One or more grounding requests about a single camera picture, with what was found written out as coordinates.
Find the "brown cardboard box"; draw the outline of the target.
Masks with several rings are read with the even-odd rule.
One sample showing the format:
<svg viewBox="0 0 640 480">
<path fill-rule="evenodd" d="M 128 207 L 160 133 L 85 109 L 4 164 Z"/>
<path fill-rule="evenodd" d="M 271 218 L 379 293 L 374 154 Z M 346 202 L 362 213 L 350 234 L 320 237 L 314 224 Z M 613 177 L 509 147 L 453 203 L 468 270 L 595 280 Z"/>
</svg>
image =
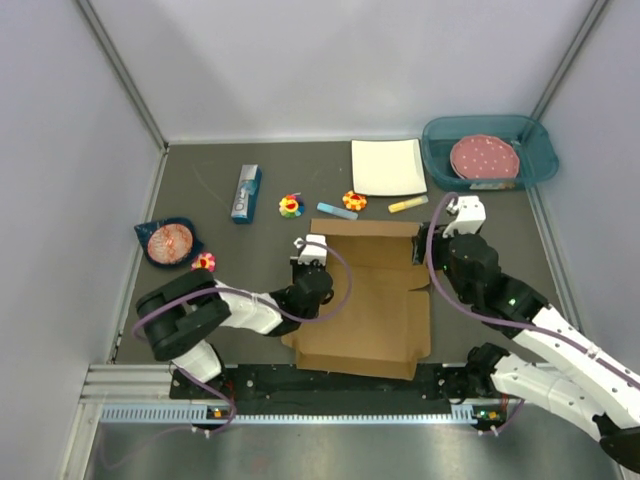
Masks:
<svg viewBox="0 0 640 480">
<path fill-rule="evenodd" d="M 431 353 L 430 276 L 414 255 L 415 222 L 312 220 L 329 257 L 331 317 L 283 337 L 300 369 L 411 380 Z"/>
</svg>

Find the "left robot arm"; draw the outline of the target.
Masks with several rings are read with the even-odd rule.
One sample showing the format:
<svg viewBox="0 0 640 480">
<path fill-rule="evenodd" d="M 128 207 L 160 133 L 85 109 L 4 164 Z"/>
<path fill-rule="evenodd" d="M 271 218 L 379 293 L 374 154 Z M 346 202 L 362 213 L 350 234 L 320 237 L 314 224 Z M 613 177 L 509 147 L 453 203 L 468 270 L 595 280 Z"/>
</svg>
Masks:
<svg viewBox="0 0 640 480">
<path fill-rule="evenodd" d="M 285 336 L 315 321 L 333 298 L 324 260 L 293 258 L 291 266 L 292 283 L 268 293 L 233 289 L 207 269 L 192 270 L 138 300 L 133 334 L 146 339 L 155 360 L 172 363 L 203 395 L 216 396 L 226 387 L 227 374 L 207 341 L 214 330 Z"/>
</svg>

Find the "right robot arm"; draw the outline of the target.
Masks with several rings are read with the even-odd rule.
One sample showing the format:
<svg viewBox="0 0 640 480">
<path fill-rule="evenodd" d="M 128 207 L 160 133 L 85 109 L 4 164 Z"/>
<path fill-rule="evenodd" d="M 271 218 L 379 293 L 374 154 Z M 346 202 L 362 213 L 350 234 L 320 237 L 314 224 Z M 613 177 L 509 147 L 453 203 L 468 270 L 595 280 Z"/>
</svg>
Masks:
<svg viewBox="0 0 640 480">
<path fill-rule="evenodd" d="M 476 394 L 494 391 L 571 423 L 622 467 L 639 470 L 639 376 L 565 320 L 525 282 L 503 273 L 495 249 L 477 233 L 448 233 L 429 222 L 414 239 L 414 258 L 454 289 L 445 299 L 554 366 L 546 371 L 486 343 L 470 352 L 466 380 Z"/>
</svg>

